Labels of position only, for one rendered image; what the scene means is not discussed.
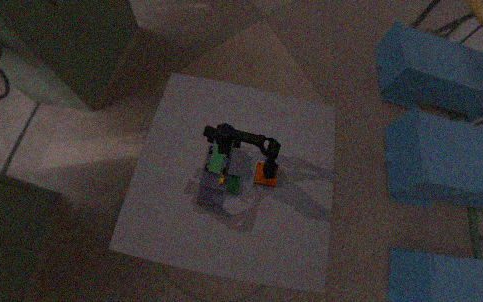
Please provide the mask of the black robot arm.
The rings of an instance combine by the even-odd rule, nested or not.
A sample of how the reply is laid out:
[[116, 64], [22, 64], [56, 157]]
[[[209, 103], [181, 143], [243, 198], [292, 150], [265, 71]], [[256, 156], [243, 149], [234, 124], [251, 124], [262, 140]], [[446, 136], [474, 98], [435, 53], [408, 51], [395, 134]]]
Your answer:
[[[229, 143], [232, 140], [238, 140], [245, 143], [253, 144], [259, 147], [262, 154], [265, 155], [268, 160], [265, 160], [263, 166], [264, 178], [265, 179], [275, 179], [277, 174], [278, 165], [276, 164], [275, 160], [278, 156], [281, 144], [276, 141], [274, 138], [267, 138], [264, 135], [256, 135], [240, 130], [234, 129], [231, 125], [226, 123], [219, 124], [217, 128], [213, 128], [211, 126], [206, 125], [204, 128], [203, 136], [206, 136], [211, 139], [219, 140], [218, 143], [218, 153], [219, 154], [229, 154], [231, 151], [231, 147], [229, 147]], [[270, 141], [268, 148], [266, 150], [264, 146], [265, 140]], [[228, 142], [228, 143], [227, 143]], [[222, 144], [222, 143], [227, 143]]]

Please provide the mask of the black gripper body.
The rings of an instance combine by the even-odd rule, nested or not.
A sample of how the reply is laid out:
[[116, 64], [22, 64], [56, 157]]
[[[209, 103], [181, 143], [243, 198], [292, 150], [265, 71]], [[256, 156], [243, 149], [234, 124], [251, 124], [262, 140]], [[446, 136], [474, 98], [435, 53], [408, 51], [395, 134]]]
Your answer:
[[[208, 138], [208, 137], [207, 137], [207, 142], [214, 143], [214, 139], [211, 139], [211, 138]], [[238, 141], [238, 140], [232, 140], [232, 141], [231, 141], [231, 143], [229, 143], [229, 144], [232, 144], [232, 142], [234, 143], [234, 144], [233, 144], [233, 147], [234, 147], [234, 148], [240, 148], [241, 141]], [[216, 140], [216, 143], [221, 143], [221, 142], [219, 142], [219, 140]]]

